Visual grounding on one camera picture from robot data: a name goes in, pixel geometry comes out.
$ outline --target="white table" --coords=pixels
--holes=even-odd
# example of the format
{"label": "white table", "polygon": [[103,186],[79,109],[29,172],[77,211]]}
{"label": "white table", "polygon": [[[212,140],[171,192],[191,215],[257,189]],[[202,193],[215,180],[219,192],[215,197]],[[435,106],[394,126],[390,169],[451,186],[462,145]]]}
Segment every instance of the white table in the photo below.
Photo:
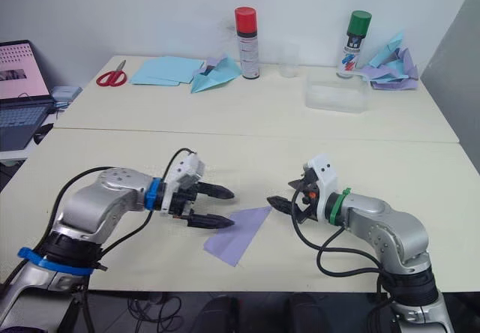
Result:
{"label": "white table", "polygon": [[[126,59],[129,77],[147,57],[115,56],[99,74]],[[334,77],[334,68],[308,68]],[[263,66],[255,80],[239,77],[222,88],[191,94],[190,85],[99,87],[95,78],[58,120],[59,128],[236,134],[308,139],[453,142],[458,138],[423,83],[415,91],[372,91],[370,109],[348,114],[305,106],[305,72],[283,78]]]}
{"label": "white table", "polygon": [[[55,123],[57,120],[57,113],[49,114],[41,125],[48,125],[49,123]],[[32,152],[37,148],[38,144],[34,142],[33,137],[28,142],[28,145],[24,149],[19,151],[0,151],[0,163],[9,166],[10,162],[14,164],[17,161],[24,161]]]}
{"label": "white table", "polygon": [[[290,198],[287,182],[302,164],[329,154],[346,186],[379,197],[395,209],[417,216],[430,236],[430,253],[443,291],[479,291],[480,177],[458,144],[321,140],[211,134],[58,129],[45,138],[0,196],[1,278],[18,262],[16,252],[40,238],[56,194],[77,173],[100,165],[131,167],[160,176],[171,154],[189,146],[206,164],[204,182],[235,192],[232,202],[200,197],[199,213],[228,215],[236,209],[266,206],[266,197]],[[90,184],[92,175],[67,192]],[[107,242],[130,232],[146,213],[129,212]],[[301,228],[323,242],[335,228],[308,221]],[[203,250],[215,232],[187,228],[185,222],[155,215],[151,223],[102,261],[91,288],[156,291],[374,291],[374,274],[350,278],[322,275],[315,252],[295,235],[290,217],[272,211],[238,266],[233,268]],[[343,234],[335,245],[372,251]],[[325,255],[330,269],[368,265],[357,256]]]}

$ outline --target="lavender paper sheet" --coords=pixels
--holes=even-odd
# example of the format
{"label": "lavender paper sheet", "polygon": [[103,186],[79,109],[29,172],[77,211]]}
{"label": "lavender paper sheet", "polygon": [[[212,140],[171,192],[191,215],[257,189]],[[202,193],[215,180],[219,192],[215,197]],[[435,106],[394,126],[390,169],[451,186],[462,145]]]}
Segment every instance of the lavender paper sheet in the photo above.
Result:
{"label": "lavender paper sheet", "polygon": [[235,224],[219,229],[215,236],[207,239],[203,249],[235,267],[271,210],[268,206],[232,213],[230,219]]}

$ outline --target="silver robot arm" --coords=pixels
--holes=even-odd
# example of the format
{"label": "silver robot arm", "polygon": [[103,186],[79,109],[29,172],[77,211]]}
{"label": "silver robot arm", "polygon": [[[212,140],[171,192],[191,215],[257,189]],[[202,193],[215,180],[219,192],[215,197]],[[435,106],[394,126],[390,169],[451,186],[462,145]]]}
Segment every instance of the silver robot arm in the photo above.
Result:
{"label": "silver robot arm", "polygon": [[213,229],[232,225],[225,217],[195,214],[191,208],[197,194],[220,199],[234,197],[225,187],[199,182],[204,170],[198,155],[189,154],[165,181],[133,169],[112,168],[103,171],[95,183],[78,190],[56,218],[40,248],[20,250],[19,257],[28,262],[2,297],[0,329],[21,325],[18,314],[9,313],[24,290],[41,288],[70,294],[82,289],[94,269],[106,270],[99,263],[105,253],[101,246],[128,211],[157,210],[161,215],[186,220],[189,227]]}
{"label": "silver robot arm", "polygon": [[[302,189],[302,201],[308,204],[304,211],[294,205],[299,223],[310,218],[344,227],[375,250],[388,273],[381,283],[393,298],[398,332],[453,333],[443,295],[435,285],[428,234],[420,220],[380,199],[350,193],[349,188],[338,193],[337,174],[324,154],[304,165],[302,180],[289,184]],[[290,201],[279,196],[268,201],[290,214]]]}

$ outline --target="clear plastic container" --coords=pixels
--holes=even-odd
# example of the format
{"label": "clear plastic container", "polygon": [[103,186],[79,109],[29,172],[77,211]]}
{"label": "clear plastic container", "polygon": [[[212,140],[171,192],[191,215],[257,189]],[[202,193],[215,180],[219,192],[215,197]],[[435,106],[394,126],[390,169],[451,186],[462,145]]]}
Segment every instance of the clear plastic container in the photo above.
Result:
{"label": "clear plastic container", "polygon": [[335,70],[309,70],[304,88],[307,107],[348,113],[367,110],[370,82],[362,80],[361,73],[351,74],[351,78],[344,79],[337,76]]}

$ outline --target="laptop keyboard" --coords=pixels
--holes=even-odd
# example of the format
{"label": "laptop keyboard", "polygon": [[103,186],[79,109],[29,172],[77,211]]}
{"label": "laptop keyboard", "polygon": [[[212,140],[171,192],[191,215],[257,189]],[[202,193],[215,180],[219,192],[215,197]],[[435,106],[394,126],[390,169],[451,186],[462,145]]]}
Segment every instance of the laptop keyboard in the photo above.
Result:
{"label": "laptop keyboard", "polygon": [[34,125],[44,110],[44,106],[0,110],[0,128]]}

